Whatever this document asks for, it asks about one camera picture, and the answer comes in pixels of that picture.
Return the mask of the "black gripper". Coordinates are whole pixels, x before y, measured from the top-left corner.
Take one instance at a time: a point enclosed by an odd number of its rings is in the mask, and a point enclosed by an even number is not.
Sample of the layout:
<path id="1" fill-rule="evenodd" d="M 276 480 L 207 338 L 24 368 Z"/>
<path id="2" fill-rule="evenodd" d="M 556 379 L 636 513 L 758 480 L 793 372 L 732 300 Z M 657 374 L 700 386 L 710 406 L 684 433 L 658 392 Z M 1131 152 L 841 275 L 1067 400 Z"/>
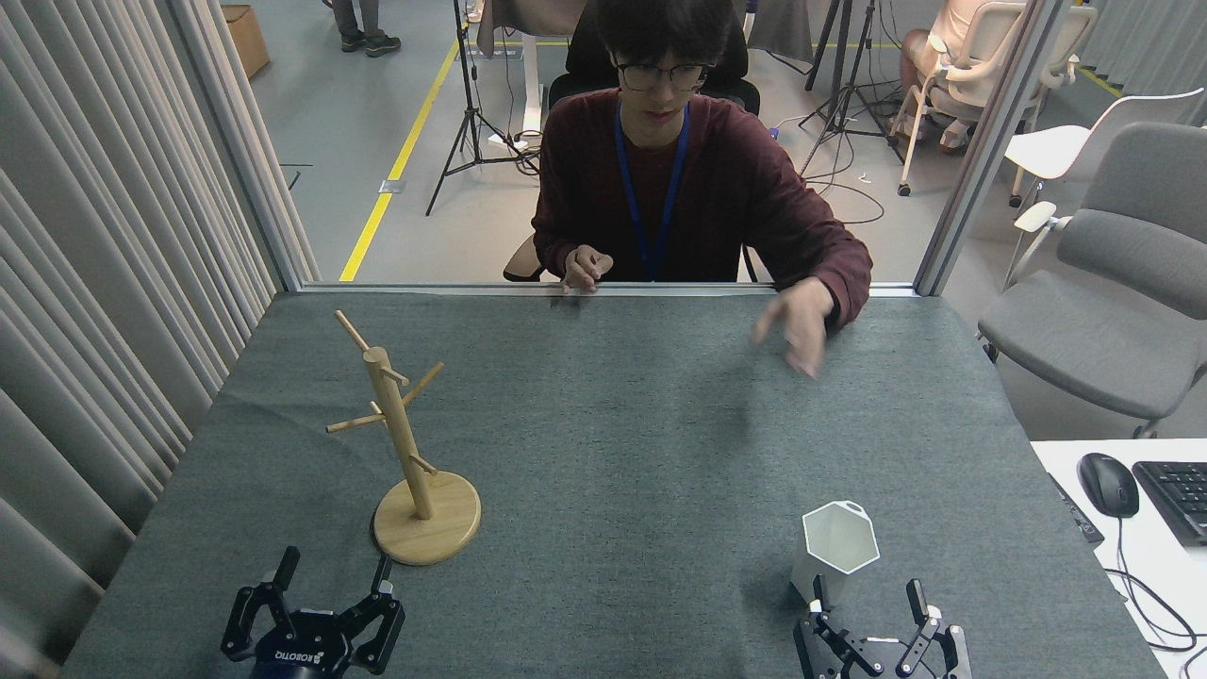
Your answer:
<path id="1" fill-rule="evenodd" d="M 853 638 L 830 624 L 824 575 L 812 576 L 809 614 L 797 622 L 794 640 L 806 678 L 970 678 L 966 630 L 944 624 L 943 614 L 927 603 L 919 579 L 905 586 L 917 632 L 910 643 L 897 638 Z M 945 667 L 933 644 L 943 649 Z"/>
<path id="2" fill-rule="evenodd" d="M 383 674 L 406 622 L 404 607 L 393 597 L 393 585 L 387 581 L 392 560 L 380 555 L 371 593 L 350 605 L 342 617 L 323 611 L 288 613 L 284 593 L 298 560 L 299 550 L 290 545 L 272 579 L 260 581 L 253 589 L 238 589 L 221 640 L 225 657 L 241 661 L 253 656 L 251 631 L 260 608 L 267 605 L 274 628 L 255 646 L 251 678 L 342 678 L 350 665 L 373 675 Z M 380 622 L 375 636 L 354 644 L 374 621 Z"/>

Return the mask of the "person's right hand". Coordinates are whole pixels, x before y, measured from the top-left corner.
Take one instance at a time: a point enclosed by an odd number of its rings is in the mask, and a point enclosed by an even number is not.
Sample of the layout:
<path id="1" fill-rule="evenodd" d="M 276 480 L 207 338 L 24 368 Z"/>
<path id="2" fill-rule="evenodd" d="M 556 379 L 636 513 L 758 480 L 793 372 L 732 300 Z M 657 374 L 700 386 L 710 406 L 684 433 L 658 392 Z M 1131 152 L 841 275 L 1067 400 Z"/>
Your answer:
<path id="1" fill-rule="evenodd" d="M 578 245 L 568 252 L 564 263 L 564 275 L 561 288 L 565 295 L 570 295 L 573 289 L 585 293 L 595 293 L 604 275 L 612 270 L 616 259 L 608 254 L 600 253 L 587 244 Z"/>

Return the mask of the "person's left hand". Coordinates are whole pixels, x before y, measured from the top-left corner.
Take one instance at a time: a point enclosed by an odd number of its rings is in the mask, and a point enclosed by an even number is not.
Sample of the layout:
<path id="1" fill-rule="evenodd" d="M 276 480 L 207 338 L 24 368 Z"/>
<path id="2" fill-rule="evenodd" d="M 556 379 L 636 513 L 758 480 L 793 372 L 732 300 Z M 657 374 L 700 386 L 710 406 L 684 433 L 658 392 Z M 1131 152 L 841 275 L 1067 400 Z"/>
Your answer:
<path id="1" fill-rule="evenodd" d="M 772 326 L 780 323 L 787 343 L 787 365 L 809 377 L 818 377 L 826 353 L 826 321 L 833 310 L 834 298 L 827 285 L 815 276 L 806 276 L 793 287 L 781 289 L 766 303 L 752 326 L 750 343 L 763 343 Z"/>

